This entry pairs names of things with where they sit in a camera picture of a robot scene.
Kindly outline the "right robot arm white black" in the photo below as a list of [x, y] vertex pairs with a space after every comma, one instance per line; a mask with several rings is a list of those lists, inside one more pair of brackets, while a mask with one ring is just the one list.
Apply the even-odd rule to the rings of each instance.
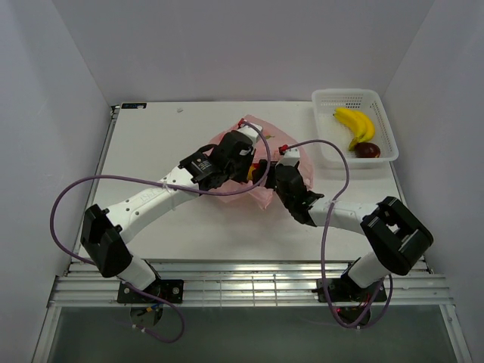
[[379, 203], [349, 203], [331, 200], [310, 191], [303, 182], [298, 164], [286, 166], [262, 160], [252, 177], [262, 178], [262, 168], [269, 167], [264, 184], [278, 195], [289, 214], [302, 225], [329, 226], [364, 235], [372, 251], [352, 262], [344, 273], [328, 281], [331, 299], [348, 302], [373, 292], [376, 283], [387, 276], [407, 275], [433, 244], [433, 236], [422, 222], [398, 198], [386, 197]]

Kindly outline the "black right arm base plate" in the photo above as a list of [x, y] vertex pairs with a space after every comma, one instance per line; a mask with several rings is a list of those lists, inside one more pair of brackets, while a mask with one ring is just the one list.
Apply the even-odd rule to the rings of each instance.
[[351, 285], [342, 278], [328, 278], [327, 289], [333, 303], [363, 303], [368, 302], [378, 288], [375, 298], [376, 303], [387, 301], [387, 294], [380, 282], [374, 282], [369, 287], [361, 288], [358, 285]]

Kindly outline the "pink plastic bag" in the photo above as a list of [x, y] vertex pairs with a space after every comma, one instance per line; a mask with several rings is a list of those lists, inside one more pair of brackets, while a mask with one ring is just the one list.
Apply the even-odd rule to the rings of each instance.
[[[282, 158], [282, 156], [278, 152], [279, 147], [282, 147], [283, 145], [286, 145], [286, 144], [293, 145], [297, 143], [297, 141], [292, 137], [290, 137], [286, 132], [279, 129], [277, 126], [266, 122], [263, 119], [257, 118], [250, 114], [247, 114], [246, 116], [244, 116], [244, 119], [249, 123], [262, 127], [263, 136], [268, 142], [268, 145], [271, 151], [272, 161], [277, 162], [279, 161], [280, 158]], [[299, 149], [299, 155], [300, 155], [299, 171], [302, 175], [303, 181], [307, 186], [307, 188], [312, 189], [314, 184], [314, 168], [313, 168], [312, 161], [310, 160], [306, 151], [302, 148]], [[256, 144], [256, 152], [254, 155], [253, 162], [258, 163], [261, 159], [265, 159], [266, 156], [267, 156], [267, 153], [265, 150], [265, 146], [262, 140], [259, 140]], [[220, 192], [239, 191], [240, 189], [250, 186], [251, 184], [252, 184], [251, 181], [247, 185], [245, 185], [245, 184], [241, 184], [241, 183], [237, 183], [235, 181], [229, 180], [219, 188], [219, 191]], [[222, 201], [223, 203], [230, 203], [238, 199], [241, 199], [242, 197], [250, 197], [252, 201], [254, 201], [260, 209], [266, 209], [269, 206], [269, 204], [273, 201], [274, 197], [276, 196], [277, 194], [272, 189], [264, 188], [263, 186], [258, 186], [257, 188], [254, 188], [253, 190], [243, 194], [236, 194], [236, 195], [225, 196], [225, 197], [217, 196], [216, 198]]]

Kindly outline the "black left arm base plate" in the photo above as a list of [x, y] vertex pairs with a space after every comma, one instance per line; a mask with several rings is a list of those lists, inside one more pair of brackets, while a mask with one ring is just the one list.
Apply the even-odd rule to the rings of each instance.
[[[156, 296], [170, 303], [182, 303], [185, 281], [182, 279], [156, 280], [143, 293]], [[157, 303], [157, 300], [140, 294], [123, 282], [119, 284], [116, 301], [122, 304], [148, 304]]]

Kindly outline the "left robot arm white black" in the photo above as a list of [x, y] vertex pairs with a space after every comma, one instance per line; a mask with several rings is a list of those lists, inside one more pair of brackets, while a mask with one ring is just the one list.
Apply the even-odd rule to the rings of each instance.
[[84, 215], [81, 243], [105, 278], [131, 284], [144, 302], [160, 295], [158, 275], [127, 248], [137, 233], [178, 205], [220, 188], [226, 181], [245, 182], [253, 162], [257, 129], [243, 126], [226, 133], [210, 154], [198, 150], [183, 159], [161, 180], [132, 197], [101, 208], [94, 204]]

